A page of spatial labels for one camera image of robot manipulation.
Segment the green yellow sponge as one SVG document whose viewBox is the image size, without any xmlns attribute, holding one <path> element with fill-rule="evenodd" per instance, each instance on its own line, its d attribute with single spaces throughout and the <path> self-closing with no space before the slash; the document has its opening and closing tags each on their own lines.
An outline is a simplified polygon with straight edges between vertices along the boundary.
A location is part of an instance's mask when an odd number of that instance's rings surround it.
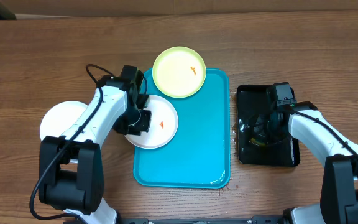
<svg viewBox="0 0 358 224">
<path fill-rule="evenodd" d="M 266 146 L 269 144 L 269 142 L 265 138 L 256 138 L 256 137 L 250 138 L 249 142 L 255 144 L 256 146 Z"/>
</svg>

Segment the white plate with stain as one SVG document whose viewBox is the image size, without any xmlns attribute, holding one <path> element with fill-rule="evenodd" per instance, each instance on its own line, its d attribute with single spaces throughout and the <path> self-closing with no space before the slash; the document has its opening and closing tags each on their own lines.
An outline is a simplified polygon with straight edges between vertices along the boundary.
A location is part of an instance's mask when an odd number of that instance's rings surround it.
<svg viewBox="0 0 358 224">
<path fill-rule="evenodd" d="M 178 115 L 173 105 L 165 98 L 150 95 L 145 108 L 151 112 L 148 132 L 140 136 L 126 135 L 126 139 L 142 149 L 156 149 L 166 145 L 176 134 Z"/>
</svg>

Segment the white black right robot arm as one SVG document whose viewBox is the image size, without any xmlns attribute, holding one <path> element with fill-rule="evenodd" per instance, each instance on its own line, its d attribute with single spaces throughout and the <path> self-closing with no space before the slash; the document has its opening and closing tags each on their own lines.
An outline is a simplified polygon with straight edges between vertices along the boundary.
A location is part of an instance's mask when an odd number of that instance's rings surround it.
<svg viewBox="0 0 358 224">
<path fill-rule="evenodd" d="M 302 142 L 324 167 L 320 201 L 289 208 L 280 223 L 358 223 L 358 144 L 331 126 L 310 102 L 275 107 L 264 134 Z"/>
</svg>

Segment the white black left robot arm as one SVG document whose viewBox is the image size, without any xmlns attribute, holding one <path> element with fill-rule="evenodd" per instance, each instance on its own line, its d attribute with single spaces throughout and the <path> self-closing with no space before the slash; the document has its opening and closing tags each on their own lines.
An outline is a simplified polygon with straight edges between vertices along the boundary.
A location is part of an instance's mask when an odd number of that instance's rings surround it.
<svg viewBox="0 0 358 224">
<path fill-rule="evenodd" d="M 30 196 L 60 210 L 55 218 L 73 217 L 75 223 L 116 223 L 117 212 L 105 199 L 101 148 L 110 130 L 139 136 L 149 130 L 149 99 L 140 92 L 144 77 L 104 76 L 96 82 L 93 100 L 61 136 L 46 136 L 40 144 L 39 180 Z"/>
</svg>

